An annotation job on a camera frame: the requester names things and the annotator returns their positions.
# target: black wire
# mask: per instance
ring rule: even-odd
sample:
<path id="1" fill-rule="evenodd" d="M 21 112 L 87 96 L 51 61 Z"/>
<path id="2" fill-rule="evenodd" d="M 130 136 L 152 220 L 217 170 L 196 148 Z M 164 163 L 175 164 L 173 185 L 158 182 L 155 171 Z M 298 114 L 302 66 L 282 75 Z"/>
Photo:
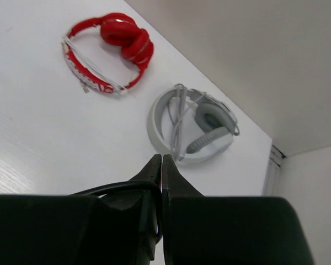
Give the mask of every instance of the black wire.
<path id="1" fill-rule="evenodd" d="M 77 192 L 71 195 L 94 195 L 94 196 L 101 196 L 115 192 L 124 192 L 127 190 L 150 190 L 154 204 L 156 206 L 156 218 L 157 218 L 157 237 L 156 243 L 158 243 L 162 236 L 162 193 L 155 183 L 151 181 L 124 181 L 124 182 L 117 182 L 112 184 L 107 184 L 99 187 L 95 187 L 92 189 L 87 189 L 81 192 Z"/>

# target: gray ear cup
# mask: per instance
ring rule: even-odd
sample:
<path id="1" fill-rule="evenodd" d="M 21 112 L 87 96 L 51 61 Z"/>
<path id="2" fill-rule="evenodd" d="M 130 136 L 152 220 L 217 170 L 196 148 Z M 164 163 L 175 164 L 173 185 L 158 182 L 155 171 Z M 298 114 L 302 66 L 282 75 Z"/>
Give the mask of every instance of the gray ear cup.
<path id="1" fill-rule="evenodd" d="M 201 150 L 204 146 L 208 145 L 209 143 L 229 134 L 228 129 L 226 127 L 219 127 L 214 130 L 211 130 L 207 134 L 201 136 L 200 138 L 193 141 L 187 148 L 187 153 L 196 153 Z"/>
<path id="2" fill-rule="evenodd" d="M 218 105 L 209 102 L 203 102 L 197 106 L 195 121 L 205 133 L 224 126 L 234 135 L 237 127 L 228 113 Z"/>

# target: red headphones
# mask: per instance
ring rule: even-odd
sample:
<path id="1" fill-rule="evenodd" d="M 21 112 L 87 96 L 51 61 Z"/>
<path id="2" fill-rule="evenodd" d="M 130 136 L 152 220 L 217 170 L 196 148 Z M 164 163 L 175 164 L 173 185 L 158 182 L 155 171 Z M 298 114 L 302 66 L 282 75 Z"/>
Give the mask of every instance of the red headphones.
<path id="1" fill-rule="evenodd" d="M 98 78 L 77 60 L 73 45 L 68 40 L 84 29 L 97 26 L 100 26 L 102 39 L 108 44 L 121 46 L 123 58 L 130 60 L 140 69 L 138 76 L 127 86 L 116 86 L 106 78 Z M 67 33 L 63 49 L 67 64 L 81 82 L 105 93 L 133 87 L 141 79 L 153 55 L 153 43 L 148 32 L 140 29 L 132 18 L 122 13 L 110 13 L 101 18 L 90 18 L 77 23 Z"/>

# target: white headphones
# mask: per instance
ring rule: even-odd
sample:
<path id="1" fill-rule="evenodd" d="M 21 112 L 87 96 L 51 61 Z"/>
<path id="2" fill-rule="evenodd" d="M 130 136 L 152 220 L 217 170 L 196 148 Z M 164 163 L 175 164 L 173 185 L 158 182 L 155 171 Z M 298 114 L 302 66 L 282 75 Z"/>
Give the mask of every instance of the white headphones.
<path id="1" fill-rule="evenodd" d="M 185 109 L 187 97 L 192 103 Z M 172 98 L 178 101 L 175 119 L 169 109 Z M 195 121 L 205 134 L 193 141 L 186 148 L 186 153 L 182 154 L 180 149 L 183 117 L 196 105 Z M 162 116 L 166 108 L 174 126 L 170 144 L 165 141 L 162 133 Z M 224 152 L 232 144 L 233 136 L 239 135 L 237 123 L 236 116 L 224 103 L 204 92 L 188 90 L 184 85 L 176 84 L 153 103 L 148 115 L 147 132 L 152 145 L 159 153 L 170 153 L 176 161 L 199 163 Z"/>

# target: white table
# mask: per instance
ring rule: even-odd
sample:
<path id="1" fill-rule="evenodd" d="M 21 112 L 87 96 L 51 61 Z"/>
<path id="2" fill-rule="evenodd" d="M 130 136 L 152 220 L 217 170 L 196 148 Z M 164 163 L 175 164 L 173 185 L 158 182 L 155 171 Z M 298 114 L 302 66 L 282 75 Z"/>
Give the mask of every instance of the white table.
<path id="1" fill-rule="evenodd" d="M 110 12 L 132 16 L 155 45 L 142 81 L 119 99 L 85 93 L 60 45 L 77 21 Z M 75 42 L 115 81 L 126 84 L 135 74 L 97 30 Z M 131 178 L 156 153 L 148 110 L 176 83 L 226 102 L 241 129 L 224 154 L 179 166 L 181 174 L 206 195 L 261 195 L 270 137 L 124 1 L 0 0 L 0 193 L 69 194 Z M 195 127 L 185 124 L 191 140 Z"/>

